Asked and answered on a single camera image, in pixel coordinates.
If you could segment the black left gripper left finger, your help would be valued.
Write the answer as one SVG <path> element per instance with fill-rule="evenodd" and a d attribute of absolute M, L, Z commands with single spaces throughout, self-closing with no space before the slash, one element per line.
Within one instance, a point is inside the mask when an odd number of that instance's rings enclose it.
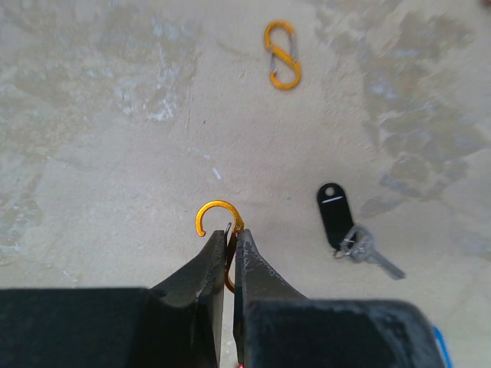
<path fill-rule="evenodd" d="M 222 337 L 226 232 L 215 230 L 196 257 L 150 289 L 163 367 L 218 367 Z"/>

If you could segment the black tag key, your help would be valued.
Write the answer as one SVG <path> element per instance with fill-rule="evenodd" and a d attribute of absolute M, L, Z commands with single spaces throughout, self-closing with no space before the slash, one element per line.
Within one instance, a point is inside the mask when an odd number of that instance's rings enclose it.
<path fill-rule="evenodd" d="M 335 259 L 346 258 L 354 264 L 377 265 L 392 279 L 405 279 L 406 273 L 376 249 L 373 233 L 354 222 L 348 196 L 339 184 L 324 184 L 318 190 L 317 203 Z"/>

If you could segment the teal carabiner right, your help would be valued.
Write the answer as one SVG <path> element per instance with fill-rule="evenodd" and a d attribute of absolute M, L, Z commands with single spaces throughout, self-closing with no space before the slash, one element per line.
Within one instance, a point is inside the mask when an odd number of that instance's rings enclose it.
<path fill-rule="evenodd" d="M 443 334 L 437 326 L 433 326 L 433 335 L 440 351 L 440 356 L 443 360 L 445 368 L 453 368 L 453 362 L 447 349 Z"/>

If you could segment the orange carabiner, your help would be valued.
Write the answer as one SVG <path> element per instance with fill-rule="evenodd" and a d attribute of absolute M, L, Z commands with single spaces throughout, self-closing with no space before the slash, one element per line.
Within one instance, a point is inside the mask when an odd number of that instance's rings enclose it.
<path fill-rule="evenodd" d="M 290 51 L 286 51 L 272 41 L 272 32 L 277 28 L 285 30 L 288 34 Z M 284 20 L 274 20 L 270 22 L 265 28 L 265 49 L 271 55 L 269 79 L 272 82 L 272 85 L 279 90 L 293 89 L 300 83 L 302 77 L 302 66 L 297 57 L 296 38 L 297 34 L 295 28 L 290 23 Z M 280 61 L 282 61 L 294 72 L 295 78 L 293 81 L 281 82 L 277 78 L 278 71 L 275 66 L 275 59 L 279 59 Z"/>
<path fill-rule="evenodd" d="M 237 208 L 224 200 L 212 200 L 204 204 L 196 213 L 195 229 L 199 237 L 212 233 L 214 229 L 226 231 L 225 240 L 225 286 L 234 293 L 234 258 L 239 233 L 245 229 L 245 223 Z"/>

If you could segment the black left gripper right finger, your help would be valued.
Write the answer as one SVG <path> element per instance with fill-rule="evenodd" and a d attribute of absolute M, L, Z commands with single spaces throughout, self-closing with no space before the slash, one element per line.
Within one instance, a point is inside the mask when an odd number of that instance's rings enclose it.
<path fill-rule="evenodd" d="M 238 363 L 246 365 L 246 305 L 257 299 L 306 301 L 260 254 L 248 229 L 237 235 L 233 336 Z"/>

